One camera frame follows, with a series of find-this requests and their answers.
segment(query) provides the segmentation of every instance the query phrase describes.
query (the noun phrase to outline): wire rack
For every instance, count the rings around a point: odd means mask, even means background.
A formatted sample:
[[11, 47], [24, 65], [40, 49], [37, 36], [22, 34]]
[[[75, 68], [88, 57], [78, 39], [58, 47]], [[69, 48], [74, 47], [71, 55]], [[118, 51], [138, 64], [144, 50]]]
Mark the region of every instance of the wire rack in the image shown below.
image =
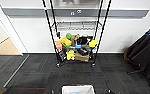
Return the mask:
[[[96, 30], [97, 21], [82, 21], [82, 22], [57, 22], [56, 26], [58, 30]], [[98, 23], [98, 30], [102, 27], [102, 24]]]

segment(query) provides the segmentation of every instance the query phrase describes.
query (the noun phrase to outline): green toy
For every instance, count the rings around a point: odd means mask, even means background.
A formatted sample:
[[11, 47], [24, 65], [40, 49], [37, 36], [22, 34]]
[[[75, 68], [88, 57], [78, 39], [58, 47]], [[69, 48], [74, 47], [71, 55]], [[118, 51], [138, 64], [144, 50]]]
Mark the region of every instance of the green toy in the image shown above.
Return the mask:
[[71, 39], [72, 35], [70, 33], [66, 34], [66, 38]]

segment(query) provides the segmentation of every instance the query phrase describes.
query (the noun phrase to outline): orange object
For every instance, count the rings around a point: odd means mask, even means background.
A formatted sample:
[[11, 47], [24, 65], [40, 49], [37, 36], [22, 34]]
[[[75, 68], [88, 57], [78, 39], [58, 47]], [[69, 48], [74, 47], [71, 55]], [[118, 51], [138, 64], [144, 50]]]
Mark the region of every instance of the orange object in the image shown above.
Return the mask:
[[55, 44], [57, 49], [62, 49], [61, 41], [55, 41]]

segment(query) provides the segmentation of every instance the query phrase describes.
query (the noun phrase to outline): cardboard box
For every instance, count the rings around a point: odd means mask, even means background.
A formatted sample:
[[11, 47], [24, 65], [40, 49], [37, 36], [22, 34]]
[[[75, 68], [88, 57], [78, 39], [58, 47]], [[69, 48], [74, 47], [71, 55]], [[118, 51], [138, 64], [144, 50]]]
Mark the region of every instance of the cardboard box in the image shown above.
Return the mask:
[[81, 54], [79, 54], [79, 53], [76, 53], [76, 54], [75, 54], [75, 60], [80, 60], [80, 61], [88, 62], [88, 60], [89, 60], [89, 55], [83, 56], [83, 55], [81, 55]]

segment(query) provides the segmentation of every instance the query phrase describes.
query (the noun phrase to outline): clutter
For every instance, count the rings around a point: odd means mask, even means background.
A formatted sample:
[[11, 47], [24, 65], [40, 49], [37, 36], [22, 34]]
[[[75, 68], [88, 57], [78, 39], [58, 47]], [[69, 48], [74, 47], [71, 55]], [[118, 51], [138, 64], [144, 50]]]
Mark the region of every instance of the clutter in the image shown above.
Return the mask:
[[75, 57], [75, 53], [73, 50], [66, 52], [66, 54], [67, 54], [67, 60], [70, 60], [72, 57]]
[[79, 39], [77, 40], [78, 43], [80, 43], [81, 45], [84, 45], [88, 42], [87, 40], [87, 35], [83, 35], [82, 37], [79, 37]]
[[62, 49], [61, 41], [55, 41], [55, 44], [57, 49]]
[[62, 45], [63, 45], [64, 47], [70, 47], [70, 46], [71, 46], [71, 45], [67, 46], [65, 43], [62, 43]]
[[79, 35], [79, 34], [77, 34], [77, 35], [74, 36], [74, 40], [75, 40], [75, 41], [77, 41], [79, 38], [80, 38], [80, 35]]
[[77, 51], [83, 56], [88, 55], [88, 50], [86, 48], [80, 48], [80, 49], [77, 49]]
[[65, 47], [70, 47], [72, 42], [71, 42], [70, 40], [68, 40], [66, 37], [63, 37], [63, 38], [61, 39], [61, 43], [62, 43], [63, 46], [65, 46]]
[[85, 62], [88, 62], [89, 60], [89, 55], [81, 55], [79, 54], [78, 52], [75, 54], [75, 60], [80, 60], [80, 61], [85, 61]]
[[61, 44], [61, 41], [60, 41], [59, 37], [55, 37], [54, 41], [55, 41], [56, 48], [57, 49], [62, 49], [62, 44]]
[[91, 48], [93, 48], [93, 47], [95, 47], [97, 45], [97, 40], [91, 40], [91, 42], [89, 42], [89, 46], [91, 47]]
[[70, 33], [66, 34], [66, 38], [71, 39], [72, 35]]
[[80, 45], [80, 44], [77, 44], [77, 41], [76, 41], [75, 48], [76, 48], [76, 49], [80, 49], [80, 48], [81, 48], [81, 45]]

